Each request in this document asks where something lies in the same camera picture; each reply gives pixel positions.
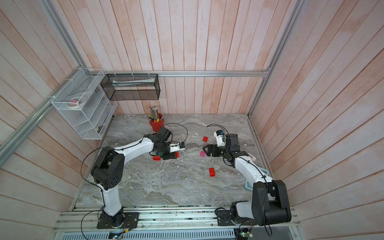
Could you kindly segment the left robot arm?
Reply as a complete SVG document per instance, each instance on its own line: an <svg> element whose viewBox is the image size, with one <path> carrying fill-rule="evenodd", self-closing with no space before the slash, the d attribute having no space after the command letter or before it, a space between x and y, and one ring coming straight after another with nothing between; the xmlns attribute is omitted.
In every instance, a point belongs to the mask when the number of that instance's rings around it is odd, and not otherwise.
<svg viewBox="0 0 384 240"><path fill-rule="evenodd" d="M125 222L124 210L119 197L118 184L122 180L124 165L129 161L152 152L162 154L163 160L176 159L178 152L185 149L185 143L169 140L172 132L164 127L140 140L117 148L102 148L92 169L91 176L101 189L103 209L101 221L112 228L119 228Z"/></svg>

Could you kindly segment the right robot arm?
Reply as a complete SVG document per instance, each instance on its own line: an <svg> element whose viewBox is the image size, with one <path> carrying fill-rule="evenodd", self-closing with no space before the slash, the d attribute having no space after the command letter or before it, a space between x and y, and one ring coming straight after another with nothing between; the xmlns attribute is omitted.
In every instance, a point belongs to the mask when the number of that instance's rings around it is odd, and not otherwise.
<svg viewBox="0 0 384 240"><path fill-rule="evenodd" d="M217 143L203 147L206 155L222 157L253 185L250 201L232 203L231 220L239 225L251 220L258 226L290 222L292 213L285 183L266 175L254 164L252 155L241 151L237 134L216 131L214 136Z"/></svg>

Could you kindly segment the red pen cup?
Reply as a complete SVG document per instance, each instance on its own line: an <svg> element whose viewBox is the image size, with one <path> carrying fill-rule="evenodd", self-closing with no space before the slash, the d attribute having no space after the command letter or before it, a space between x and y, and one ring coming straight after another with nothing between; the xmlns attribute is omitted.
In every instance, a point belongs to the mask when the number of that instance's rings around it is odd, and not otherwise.
<svg viewBox="0 0 384 240"><path fill-rule="evenodd" d="M164 126L164 118L162 114L158 114L159 119L154 120L153 118L149 117L149 123L153 129L154 132L158 132L160 128Z"/></svg>

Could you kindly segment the calculator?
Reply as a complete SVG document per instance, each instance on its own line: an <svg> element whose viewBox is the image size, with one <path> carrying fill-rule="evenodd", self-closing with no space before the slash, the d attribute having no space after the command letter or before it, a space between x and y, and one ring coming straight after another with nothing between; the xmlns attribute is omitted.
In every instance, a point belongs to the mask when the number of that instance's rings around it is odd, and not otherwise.
<svg viewBox="0 0 384 240"><path fill-rule="evenodd" d="M245 182L245 188L246 188L247 190L252 191L252 190L253 190L253 184L251 184L248 180L246 180L246 182Z"/></svg>

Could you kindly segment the pens in cup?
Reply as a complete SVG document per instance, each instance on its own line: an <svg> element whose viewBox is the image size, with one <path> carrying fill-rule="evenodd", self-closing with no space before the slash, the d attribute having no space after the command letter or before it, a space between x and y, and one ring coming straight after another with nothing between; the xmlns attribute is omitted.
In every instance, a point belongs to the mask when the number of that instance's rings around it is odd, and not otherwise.
<svg viewBox="0 0 384 240"><path fill-rule="evenodd" d="M150 107L149 120L152 122L159 122L163 117L160 116L156 106Z"/></svg>

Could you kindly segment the black mesh basket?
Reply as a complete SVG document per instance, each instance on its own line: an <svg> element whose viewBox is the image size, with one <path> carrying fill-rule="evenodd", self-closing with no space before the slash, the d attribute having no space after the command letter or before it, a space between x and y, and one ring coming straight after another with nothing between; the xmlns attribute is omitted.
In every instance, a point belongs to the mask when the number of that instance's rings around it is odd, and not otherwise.
<svg viewBox="0 0 384 240"><path fill-rule="evenodd" d="M158 100L161 93L156 74L107 74L101 87L111 101Z"/></svg>

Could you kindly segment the tape roll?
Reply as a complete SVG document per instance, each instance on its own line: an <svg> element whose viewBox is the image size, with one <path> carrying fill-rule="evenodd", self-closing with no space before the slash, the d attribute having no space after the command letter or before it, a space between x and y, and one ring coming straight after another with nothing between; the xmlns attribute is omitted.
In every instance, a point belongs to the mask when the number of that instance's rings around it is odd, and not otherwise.
<svg viewBox="0 0 384 240"><path fill-rule="evenodd" d="M83 96L74 96L74 97L71 97L66 102L66 107L68 109L79 109L82 107L83 104L84 104L84 97Z"/></svg>

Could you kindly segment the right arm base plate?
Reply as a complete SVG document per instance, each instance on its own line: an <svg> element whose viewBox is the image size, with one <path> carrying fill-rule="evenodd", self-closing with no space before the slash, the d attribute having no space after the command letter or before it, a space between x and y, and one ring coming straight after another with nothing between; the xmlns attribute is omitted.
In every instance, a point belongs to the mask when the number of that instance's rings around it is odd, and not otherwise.
<svg viewBox="0 0 384 240"><path fill-rule="evenodd" d="M236 215L234 211L226 210L224 208L218 208L215 210L217 222L219 226L237 226L249 224L253 225L253 219L242 218Z"/></svg>

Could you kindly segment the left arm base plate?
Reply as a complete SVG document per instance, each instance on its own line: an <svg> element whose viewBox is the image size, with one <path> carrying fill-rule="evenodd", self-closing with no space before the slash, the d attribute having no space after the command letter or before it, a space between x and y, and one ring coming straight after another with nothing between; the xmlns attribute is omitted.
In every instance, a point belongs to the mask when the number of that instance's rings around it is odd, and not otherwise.
<svg viewBox="0 0 384 240"><path fill-rule="evenodd" d="M115 216L109 216L102 212L97 229L134 229L137 227L140 213L123 213L118 212Z"/></svg>

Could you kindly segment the aluminium rail front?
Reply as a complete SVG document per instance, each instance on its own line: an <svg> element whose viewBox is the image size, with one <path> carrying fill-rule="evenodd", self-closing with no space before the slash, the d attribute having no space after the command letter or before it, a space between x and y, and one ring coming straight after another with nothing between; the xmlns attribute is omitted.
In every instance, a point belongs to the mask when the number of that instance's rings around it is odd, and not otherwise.
<svg viewBox="0 0 384 240"><path fill-rule="evenodd" d="M218 229L216 206L200 207L132 207L124 208L126 214L139 213L136 230ZM99 208L75 208L62 212L53 232L97 231Z"/></svg>

